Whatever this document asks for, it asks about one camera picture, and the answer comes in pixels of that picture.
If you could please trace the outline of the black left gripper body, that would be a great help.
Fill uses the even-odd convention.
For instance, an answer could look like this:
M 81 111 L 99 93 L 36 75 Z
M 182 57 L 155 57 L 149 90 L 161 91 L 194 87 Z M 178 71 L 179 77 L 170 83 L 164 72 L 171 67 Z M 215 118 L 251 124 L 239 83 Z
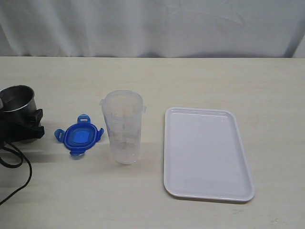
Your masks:
M 3 111 L 0 111 L 0 145 L 5 142 L 13 142 L 14 138 L 14 121 L 11 116 L 8 116 Z

